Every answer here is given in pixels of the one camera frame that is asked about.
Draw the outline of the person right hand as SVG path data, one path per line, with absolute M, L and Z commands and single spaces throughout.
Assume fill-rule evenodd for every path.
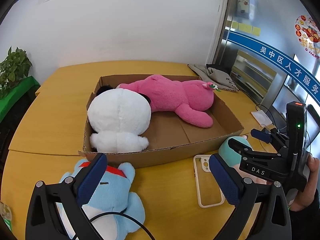
M 310 206 L 315 198 L 319 174 L 319 159 L 309 155 L 307 165 L 310 170 L 309 179 L 304 191 L 298 192 L 295 200 L 290 206 L 290 210 L 294 212 L 302 211 L 306 207 Z

